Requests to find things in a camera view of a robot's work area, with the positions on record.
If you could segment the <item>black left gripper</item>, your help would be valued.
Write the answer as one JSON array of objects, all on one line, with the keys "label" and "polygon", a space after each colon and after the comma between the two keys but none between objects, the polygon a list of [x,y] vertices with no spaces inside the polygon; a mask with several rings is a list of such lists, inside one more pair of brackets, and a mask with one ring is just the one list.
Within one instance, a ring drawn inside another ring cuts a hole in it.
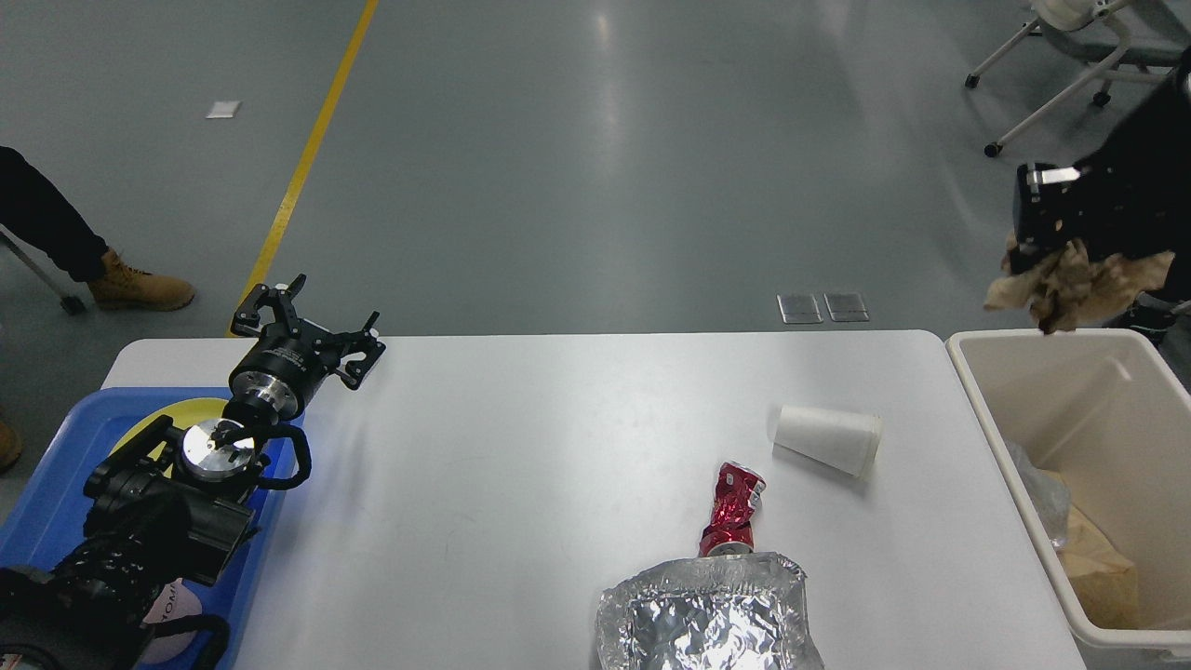
[{"label": "black left gripper", "polygon": [[376,330],[379,311],[361,328],[323,332],[314,336],[314,345],[304,342],[293,298],[306,280],[299,273],[289,283],[256,284],[233,309],[230,336],[258,342],[229,376],[233,394],[229,419],[293,420],[303,415],[325,378],[339,378],[356,392],[386,352]]}]

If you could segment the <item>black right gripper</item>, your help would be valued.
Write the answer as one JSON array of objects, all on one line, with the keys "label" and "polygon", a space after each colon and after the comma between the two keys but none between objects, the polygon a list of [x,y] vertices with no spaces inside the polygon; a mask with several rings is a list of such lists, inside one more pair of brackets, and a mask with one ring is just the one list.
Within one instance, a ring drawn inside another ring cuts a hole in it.
[{"label": "black right gripper", "polygon": [[1028,273],[1075,240],[1096,258],[1187,251],[1187,67],[1186,49],[1102,148],[1075,165],[1017,165],[1010,275]]}]

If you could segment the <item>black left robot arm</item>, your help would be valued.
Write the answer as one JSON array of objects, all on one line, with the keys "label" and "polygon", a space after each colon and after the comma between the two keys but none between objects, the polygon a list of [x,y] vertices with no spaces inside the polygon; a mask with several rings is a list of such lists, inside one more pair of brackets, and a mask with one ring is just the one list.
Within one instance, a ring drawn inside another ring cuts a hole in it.
[{"label": "black left robot arm", "polygon": [[195,669],[220,665],[231,637],[213,613],[149,624],[167,586],[216,586],[257,534],[250,500],[287,491],[314,463],[295,420],[330,376],[356,390],[384,355],[372,314],[333,332],[297,314],[306,276],[257,284],[230,331],[252,339],[222,414],[182,427],[163,415],[85,482],[85,539],[52,569],[4,568],[4,659],[21,669],[133,669],[154,641],[206,633]]}]

